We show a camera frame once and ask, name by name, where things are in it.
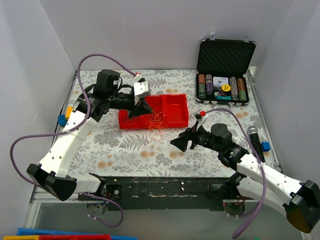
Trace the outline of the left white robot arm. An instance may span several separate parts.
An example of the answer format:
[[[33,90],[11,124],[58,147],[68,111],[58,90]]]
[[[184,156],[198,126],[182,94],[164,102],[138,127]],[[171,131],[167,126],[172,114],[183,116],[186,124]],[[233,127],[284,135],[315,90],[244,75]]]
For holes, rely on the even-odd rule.
[[[71,162],[90,131],[110,109],[126,110],[130,119],[153,112],[145,98],[150,96],[149,83],[137,74],[134,85],[123,84],[120,73],[101,70],[95,84],[84,89],[73,105],[62,135],[37,164],[26,170],[33,182],[60,201],[72,194],[89,193],[95,200],[106,196],[101,177],[68,174]]]

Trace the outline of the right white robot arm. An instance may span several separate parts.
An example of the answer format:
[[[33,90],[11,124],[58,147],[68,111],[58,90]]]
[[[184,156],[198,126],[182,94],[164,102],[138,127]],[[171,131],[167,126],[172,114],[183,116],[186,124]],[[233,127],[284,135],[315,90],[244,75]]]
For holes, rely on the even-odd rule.
[[[241,195],[263,203],[284,215],[291,225],[309,234],[320,220],[320,188],[311,180],[302,182],[259,163],[246,149],[234,143],[227,126],[216,123],[210,131],[202,126],[187,128],[170,144],[185,152],[188,142],[218,152],[223,165],[243,175],[226,186],[227,195]]]

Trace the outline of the red three-compartment tray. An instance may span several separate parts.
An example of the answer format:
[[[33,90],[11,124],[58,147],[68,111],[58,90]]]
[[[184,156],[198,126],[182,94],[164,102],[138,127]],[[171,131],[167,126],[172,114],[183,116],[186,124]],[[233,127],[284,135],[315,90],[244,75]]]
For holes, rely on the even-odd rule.
[[[185,94],[160,94],[146,97],[153,113],[130,119],[126,110],[118,112],[121,130],[153,130],[186,128],[189,110]]]

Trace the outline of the teal card box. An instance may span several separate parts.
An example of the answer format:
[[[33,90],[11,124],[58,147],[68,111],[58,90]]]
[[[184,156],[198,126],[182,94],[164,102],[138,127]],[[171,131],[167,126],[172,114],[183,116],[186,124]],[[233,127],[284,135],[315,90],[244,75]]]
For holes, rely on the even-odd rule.
[[[217,95],[216,98],[218,100],[226,100],[226,101],[231,101],[232,100],[231,96],[220,96],[220,95]]]

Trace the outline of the black microphone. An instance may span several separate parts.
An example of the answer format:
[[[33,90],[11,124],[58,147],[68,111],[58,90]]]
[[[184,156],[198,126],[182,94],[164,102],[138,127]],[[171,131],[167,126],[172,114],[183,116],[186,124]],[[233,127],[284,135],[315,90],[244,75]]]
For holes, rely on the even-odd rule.
[[[256,153],[259,156],[260,161],[262,163],[265,163],[266,160],[265,160],[265,157],[263,154],[263,149],[262,149],[260,138],[258,135],[258,129],[253,125],[249,126],[247,129],[247,134],[249,136],[250,142],[251,142],[254,150],[256,151]]]

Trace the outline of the yellow dealer chip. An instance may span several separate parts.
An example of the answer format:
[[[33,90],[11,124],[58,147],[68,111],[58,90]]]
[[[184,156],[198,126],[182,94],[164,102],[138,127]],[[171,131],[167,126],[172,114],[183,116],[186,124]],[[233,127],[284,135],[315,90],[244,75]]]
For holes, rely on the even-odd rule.
[[[224,92],[229,92],[231,90],[231,86],[228,85],[228,84],[224,84],[221,89],[224,91]]]

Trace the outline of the playing card deck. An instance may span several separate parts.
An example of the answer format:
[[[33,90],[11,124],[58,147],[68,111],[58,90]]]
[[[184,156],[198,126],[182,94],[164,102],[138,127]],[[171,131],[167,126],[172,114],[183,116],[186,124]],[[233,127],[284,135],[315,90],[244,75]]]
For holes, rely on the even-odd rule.
[[[223,85],[228,85],[229,84],[229,78],[228,77],[214,76],[212,81],[213,81],[213,85],[215,87],[222,87]]]

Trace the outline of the small blue block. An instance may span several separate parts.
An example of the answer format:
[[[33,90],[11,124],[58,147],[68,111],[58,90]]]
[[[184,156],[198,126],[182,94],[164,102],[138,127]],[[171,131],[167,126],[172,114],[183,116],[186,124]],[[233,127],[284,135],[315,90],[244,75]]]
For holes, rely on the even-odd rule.
[[[269,152],[271,150],[271,146],[270,146],[270,143],[267,142],[267,141],[263,141],[261,143],[261,148],[262,148],[262,151],[263,152]]]

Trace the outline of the yellow toy brick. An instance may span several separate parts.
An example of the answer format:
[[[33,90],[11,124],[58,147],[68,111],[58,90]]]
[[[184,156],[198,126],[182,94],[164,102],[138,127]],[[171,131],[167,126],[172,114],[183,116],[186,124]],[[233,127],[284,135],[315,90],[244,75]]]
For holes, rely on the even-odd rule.
[[[72,106],[68,106],[66,109],[66,113],[65,113],[65,117],[68,120],[70,118],[71,113],[73,112],[73,107]]]

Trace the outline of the black poker chip case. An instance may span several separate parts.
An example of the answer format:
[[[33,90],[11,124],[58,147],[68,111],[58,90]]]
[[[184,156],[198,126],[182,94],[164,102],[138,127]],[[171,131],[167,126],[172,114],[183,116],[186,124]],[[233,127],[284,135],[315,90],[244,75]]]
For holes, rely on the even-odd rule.
[[[196,101],[201,104],[247,106],[250,99],[245,74],[255,49],[255,41],[203,38],[196,66]],[[224,92],[222,87],[214,86],[213,77],[228,78],[231,90]],[[219,100],[218,95],[231,96],[231,100]]]

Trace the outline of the blue toy brick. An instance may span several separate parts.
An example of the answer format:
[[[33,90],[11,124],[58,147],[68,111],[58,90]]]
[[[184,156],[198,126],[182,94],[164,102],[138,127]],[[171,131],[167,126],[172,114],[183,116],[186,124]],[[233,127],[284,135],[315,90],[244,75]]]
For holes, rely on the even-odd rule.
[[[68,120],[65,114],[61,114],[58,116],[58,124],[60,127],[64,128],[67,124]]]

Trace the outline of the red storage bin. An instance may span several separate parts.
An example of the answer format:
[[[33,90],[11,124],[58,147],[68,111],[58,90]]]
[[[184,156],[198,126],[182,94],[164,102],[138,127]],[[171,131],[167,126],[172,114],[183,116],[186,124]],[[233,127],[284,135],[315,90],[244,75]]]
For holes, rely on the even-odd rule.
[[[111,240],[108,234],[98,235],[39,235],[38,240]]]

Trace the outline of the blue storage bin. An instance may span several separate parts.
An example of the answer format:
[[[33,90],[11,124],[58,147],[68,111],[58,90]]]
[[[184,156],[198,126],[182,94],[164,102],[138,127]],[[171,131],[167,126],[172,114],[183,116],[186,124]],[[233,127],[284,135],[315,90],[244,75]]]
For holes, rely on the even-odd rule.
[[[17,236],[31,236],[31,235],[97,235],[97,233],[83,233],[72,231],[59,231],[35,228],[19,228],[16,232]],[[111,235],[112,240],[137,240],[134,236]]]

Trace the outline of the yellow storage bin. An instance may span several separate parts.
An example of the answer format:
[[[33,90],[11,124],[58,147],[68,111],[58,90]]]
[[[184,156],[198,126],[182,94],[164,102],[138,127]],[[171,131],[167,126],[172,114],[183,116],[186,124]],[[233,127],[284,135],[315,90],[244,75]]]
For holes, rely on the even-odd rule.
[[[4,236],[3,240],[39,240],[39,235],[13,235]]]

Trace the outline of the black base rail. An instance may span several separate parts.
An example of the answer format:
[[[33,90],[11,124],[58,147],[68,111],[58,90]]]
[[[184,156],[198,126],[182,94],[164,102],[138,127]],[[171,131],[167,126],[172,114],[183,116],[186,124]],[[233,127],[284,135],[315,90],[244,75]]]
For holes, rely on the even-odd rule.
[[[95,196],[119,204],[123,210],[208,209],[222,211],[224,203],[242,206],[249,197],[237,187],[245,178],[104,176]]]

